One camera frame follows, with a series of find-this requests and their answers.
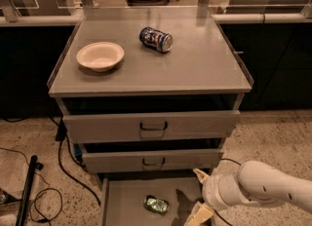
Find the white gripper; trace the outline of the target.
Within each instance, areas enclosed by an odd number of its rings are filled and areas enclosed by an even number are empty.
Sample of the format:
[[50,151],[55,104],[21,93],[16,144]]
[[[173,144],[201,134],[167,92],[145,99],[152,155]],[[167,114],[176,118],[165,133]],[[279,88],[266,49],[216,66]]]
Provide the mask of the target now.
[[203,184],[202,197],[210,207],[197,202],[183,226],[200,226],[214,215],[214,210],[224,210],[242,203],[242,193],[233,174],[209,176],[200,169],[194,169],[193,172]]

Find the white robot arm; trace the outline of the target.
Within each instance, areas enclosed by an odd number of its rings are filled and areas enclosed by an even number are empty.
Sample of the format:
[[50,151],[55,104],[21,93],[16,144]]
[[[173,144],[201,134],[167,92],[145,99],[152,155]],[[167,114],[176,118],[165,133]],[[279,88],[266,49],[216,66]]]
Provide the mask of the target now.
[[194,169],[204,202],[197,202],[183,226],[200,226],[219,210],[233,206],[279,207],[293,204],[312,212],[312,182],[281,172],[263,162],[247,161],[235,173],[208,175]]

